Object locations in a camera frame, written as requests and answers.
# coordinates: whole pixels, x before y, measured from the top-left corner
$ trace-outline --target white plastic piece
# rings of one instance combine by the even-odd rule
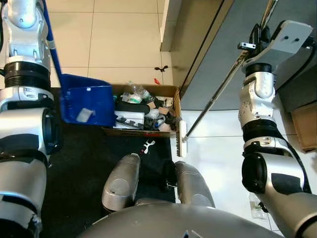
[[[149,141],[147,141],[143,146],[145,147],[145,150],[144,150],[144,154],[147,154],[148,151],[149,151],[149,147],[151,145],[154,145],[155,144],[155,140],[153,140],[151,143],[149,143]]]
[[[151,109],[150,112],[148,114],[145,115],[146,118],[150,118],[150,119],[156,119],[159,116],[159,110],[154,108]]]
[[[93,111],[83,108],[80,113],[78,114],[76,121],[78,122],[87,122],[90,116],[92,115]]]
[[[124,111],[114,111],[114,114],[119,117],[124,117],[128,121],[134,121],[135,124],[140,123],[144,124],[144,113],[135,113],[135,112],[124,112]],[[116,123],[116,125],[113,127],[116,129],[133,129],[136,130],[135,127]]]
[[[130,94],[128,102],[138,104],[142,102],[142,98],[138,94]]]
[[[178,149],[178,156],[179,157],[183,157],[186,158],[187,156],[187,141],[184,142],[183,138],[186,136],[187,133],[187,124],[186,121],[181,120],[179,122],[179,137],[178,139],[178,144],[179,144],[179,148]]]
[[[250,208],[251,208],[251,215],[254,219],[266,219],[267,215],[262,210],[262,207],[259,205],[261,202],[258,197],[250,192],[249,194],[249,200],[250,200]]]

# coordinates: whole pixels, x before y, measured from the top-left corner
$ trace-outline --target clear plastic bottle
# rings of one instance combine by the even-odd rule
[[[134,84],[132,82],[129,82],[129,85],[131,86],[132,91],[135,94],[138,94],[147,103],[154,101],[154,97],[152,97],[151,94],[148,92],[148,90],[144,89],[141,85]]]
[[[267,215],[262,210],[262,207],[259,205],[261,201],[258,199],[258,197],[254,193],[250,192],[249,200],[250,200],[252,218],[266,219]]]

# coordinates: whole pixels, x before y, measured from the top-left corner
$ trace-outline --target blue dustpan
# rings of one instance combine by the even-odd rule
[[[61,73],[46,2],[43,1],[43,3],[44,17],[49,28],[47,41],[61,85],[60,111],[62,119],[68,123],[114,126],[115,115],[111,85],[102,80]],[[87,122],[78,122],[76,118],[83,108],[91,110],[93,113]]]

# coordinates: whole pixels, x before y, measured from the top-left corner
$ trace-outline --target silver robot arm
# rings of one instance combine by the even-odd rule
[[[245,141],[242,183],[256,194],[287,238],[317,237],[317,196],[311,193],[299,156],[273,119],[272,72],[299,50],[311,31],[309,25],[284,21],[268,42],[263,40],[268,38],[264,36],[267,28],[256,25],[250,42],[239,45],[249,50],[249,58],[242,65],[246,79],[239,110]]]
[[[61,147],[48,26],[41,0],[2,4],[8,42],[0,91],[0,236],[33,238],[42,229],[49,158]]]

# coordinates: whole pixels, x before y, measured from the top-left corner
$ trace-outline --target cardboard box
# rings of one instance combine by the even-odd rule
[[[176,116],[181,116],[179,90],[176,86],[167,85],[142,85],[154,96],[173,97],[173,108],[176,112]],[[131,92],[131,87],[126,84],[113,84],[112,91],[114,95],[122,95],[124,92]],[[175,137],[176,132],[162,132],[162,131],[150,131],[150,130],[129,130],[129,129],[113,129],[103,127],[103,130],[107,135],[115,136],[143,136],[143,137]]]
[[[306,152],[317,149],[317,103],[292,111],[299,143]]]

